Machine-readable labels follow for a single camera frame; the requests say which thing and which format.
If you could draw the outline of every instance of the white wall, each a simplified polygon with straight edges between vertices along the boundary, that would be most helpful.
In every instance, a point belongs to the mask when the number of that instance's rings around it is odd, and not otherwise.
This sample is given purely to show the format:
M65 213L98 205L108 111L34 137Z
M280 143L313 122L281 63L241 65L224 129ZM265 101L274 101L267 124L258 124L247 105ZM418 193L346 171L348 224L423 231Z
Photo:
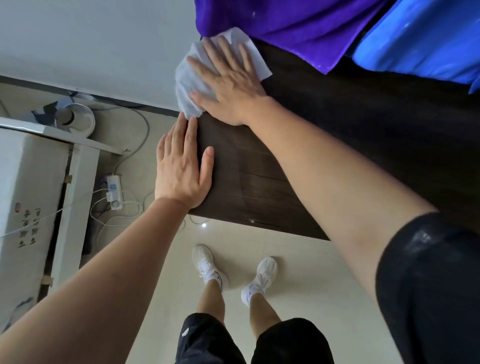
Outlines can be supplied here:
M0 74L177 110L198 38L193 0L3 1Z

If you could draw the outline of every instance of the white sneaker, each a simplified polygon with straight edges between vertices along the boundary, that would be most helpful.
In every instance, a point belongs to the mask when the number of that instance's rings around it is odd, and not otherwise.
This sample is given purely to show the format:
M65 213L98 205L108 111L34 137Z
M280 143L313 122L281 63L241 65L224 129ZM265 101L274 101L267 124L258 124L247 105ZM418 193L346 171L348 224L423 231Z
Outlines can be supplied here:
M193 265L200 272L200 277L204 279L205 284L211 279L215 279L222 292L228 288L227 276L220 272L213 262L213 254L205 245L196 245L192 250Z
M256 293L265 294L265 290L272 285L278 272L278 264L271 256L265 258L257 267L257 275L253 281L241 291L241 300L250 307L250 299Z

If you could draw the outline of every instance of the wooden tabletop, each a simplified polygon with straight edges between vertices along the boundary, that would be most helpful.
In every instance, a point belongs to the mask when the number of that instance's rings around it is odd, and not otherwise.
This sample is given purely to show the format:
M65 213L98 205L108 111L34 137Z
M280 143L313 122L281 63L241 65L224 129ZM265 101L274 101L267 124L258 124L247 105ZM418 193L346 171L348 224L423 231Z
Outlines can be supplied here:
M323 75L293 54L255 43L273 72L262 82L268 95L373 160L450 220L480 230L480 91L468 95L467 85L370 72L347 58ZM327 239L248 127L204 113L198 142L199 153L215 148L215 167L212 189L192 214Z

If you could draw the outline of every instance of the black shirt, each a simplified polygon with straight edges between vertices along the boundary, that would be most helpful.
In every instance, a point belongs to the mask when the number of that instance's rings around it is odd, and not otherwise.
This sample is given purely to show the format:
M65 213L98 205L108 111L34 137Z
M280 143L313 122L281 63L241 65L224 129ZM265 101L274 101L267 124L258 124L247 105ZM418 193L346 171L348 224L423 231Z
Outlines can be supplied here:
M404 226L377 269L378 304L406 364L480 364L480 237L439 213Z

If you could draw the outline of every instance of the tiled floor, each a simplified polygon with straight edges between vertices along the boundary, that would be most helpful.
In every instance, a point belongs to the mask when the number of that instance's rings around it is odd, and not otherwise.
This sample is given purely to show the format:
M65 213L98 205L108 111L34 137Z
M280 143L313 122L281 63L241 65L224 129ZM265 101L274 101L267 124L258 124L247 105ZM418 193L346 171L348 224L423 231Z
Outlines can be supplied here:
M15 117L58 96L0 85L0 98ZM138 154L119 167L123 188L139 202L154 186L158 139L175 121L147 112L144 115L151 126L150 136ZM130 150L145 133L141 118L126 109L98 113L97 124L94 139ZM113 162L104 156L99 174L111 171ZM146 205L152 198L147 198ZM197 223L205 220L192 219ZM124 223L121 220L115 219L113 223ZM252 279L262 258L271 255L278 259L280 270L267 299L281 318L302 316L311 320L327 337L337 364L401 363L378 307L357 284L332 243L216 220L205 223L202 227L187 217L185 227L175 237L128 363L174 362L181 325L195 310L203 288L191 263L191 250L198 243L213 250L217 265L230 279L231 288L224 294L225 323L247 362L255 340L240 291ZM100 245L110 242L121 229L104 228Z

